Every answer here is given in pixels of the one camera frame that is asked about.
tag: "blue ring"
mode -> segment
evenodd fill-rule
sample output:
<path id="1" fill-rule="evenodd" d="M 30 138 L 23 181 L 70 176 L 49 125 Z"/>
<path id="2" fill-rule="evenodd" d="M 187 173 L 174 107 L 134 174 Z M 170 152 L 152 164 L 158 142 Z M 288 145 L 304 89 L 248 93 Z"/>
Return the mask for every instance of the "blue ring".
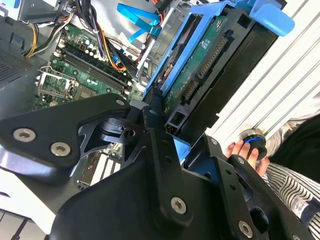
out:
<path id="1" fill-rule="evenodd" d="M 251 141 L 254 141 L 254 140 L 260 140 L 260 141 L 262 141 L 262 139 L 261 139 L 260 137 L 254 137 L 254 138 L 250 138 L 249 140 L 247 140 L 247 141 L 245 142 L 245 144 L 250 143 Z"/>

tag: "ventilation grille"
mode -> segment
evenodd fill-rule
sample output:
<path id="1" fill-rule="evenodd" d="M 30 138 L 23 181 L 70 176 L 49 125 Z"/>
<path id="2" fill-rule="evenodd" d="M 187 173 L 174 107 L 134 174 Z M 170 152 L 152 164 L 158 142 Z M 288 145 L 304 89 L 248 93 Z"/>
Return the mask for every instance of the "ventilation grille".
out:
<path id="1" fill-rule="evenodd" d="M 0 87 L 21 77 L 32 66 L 0 48 Z"/>

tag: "screw head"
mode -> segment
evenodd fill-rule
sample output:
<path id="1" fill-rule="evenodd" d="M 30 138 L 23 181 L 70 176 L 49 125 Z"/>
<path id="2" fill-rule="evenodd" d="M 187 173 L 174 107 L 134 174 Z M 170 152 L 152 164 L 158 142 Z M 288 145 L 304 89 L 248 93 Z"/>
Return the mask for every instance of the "screw head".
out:
<path id="1" fill-rule="evenodd" d="M 246 223 L 245 221 L 239 221 L 238 222 L 238 227 L 240 229 L 240 231 L 248 238 L 248 239 L 252 239 L 254 236 L 254 233 L 252 232 L 251 227 L 248 225 L 248 223 Z"/>
<path id="2" fill-rule="evenodd" d="M 293 240 L 300 240 L 300 238 L 295 234 L 292 234 L 292 238 L 293 238 Z"/>
<path id="3" fill-rule="evenodd" d="M 36 136 L 36 133 L 29 128 L 18 128 L 13 132 L 14 139 L 24 143 L 33 141 Z"/>
<path id="4" fill-rule="evenodd" d="M 171 207 L 178 214 L 185 214 L 187 212 L 186 203 L 177 196 L 171 198 Z"/>
<path id="5" fill-rule="evenodd" d="M 51 152 L 58 157 L 68 156 L 71 152 L 71 148 L 68 144 L 58 141 L 51 145 Z"/>
<path id="6" fill-rule="evenodd" d="M 214 145 L 217 145 L 217 144 L 218 144 L 218 142 L 217 142 L 215 139 L 213 139 L 213 138 L 211 138 L 210 141 L 211 141 Z"/>
<path id="7" fill-rule="evenodd" d="M 241 157 L 238 157 L 238 160 L 239 160 L 239 163 L 245 164 L 245 161 Z"/>
<path id="8" fill-rule="evenodd" d="M 119 105 L 121 105 L 121 106 L 123 106 L 123 105 L 125 105 L 125 103 L 123 102 L 123 101 L 121 101 L 121 100 L 117 100 L 117 101 L 115 101 L 117 104 L 119 104 Z"/>

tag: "knob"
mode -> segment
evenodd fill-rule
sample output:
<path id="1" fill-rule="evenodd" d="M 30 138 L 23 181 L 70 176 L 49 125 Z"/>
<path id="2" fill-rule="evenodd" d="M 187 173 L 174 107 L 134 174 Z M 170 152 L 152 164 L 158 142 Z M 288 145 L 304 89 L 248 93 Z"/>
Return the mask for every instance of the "knob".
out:
<path id="1" fill-rule="evenodd" d="M 251 154 L 251 151 L 253 149 L 258 149 L 259 151 L 259 155 L 257 158 L 258 160 L 263 159 L 267 155 L 266 139 L 263 132 L 260 129 L 248 129 L 242 132 L 239 135 L 239 138 L 243 140 L 244 144 L 250 144 L 248 156 Z"/>

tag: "human hand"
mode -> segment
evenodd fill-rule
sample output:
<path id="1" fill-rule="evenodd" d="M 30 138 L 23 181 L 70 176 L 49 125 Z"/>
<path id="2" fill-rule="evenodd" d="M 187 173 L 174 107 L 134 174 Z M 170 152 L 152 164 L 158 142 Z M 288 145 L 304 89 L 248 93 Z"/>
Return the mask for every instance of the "human hand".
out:
<path id="1" fill-rule="evenodd" d="M 240 155 L 244 159 L 248 161 L 248 163 L 255 169 L 255 171 L 262 177 L 269 166 L 269 158 L 265 157 L 261 159 L 260 163 L 256 165 L 259 151 L 258 149 L 254 148 L 251 151 L 250 156 L 248 156 L 250 150 L 250 143 L 245 143 L 243 140 L 239 140 L 237 143 L 231 144 L 225 151 L 225 156 L 229 158 L 232 154 Z"/>

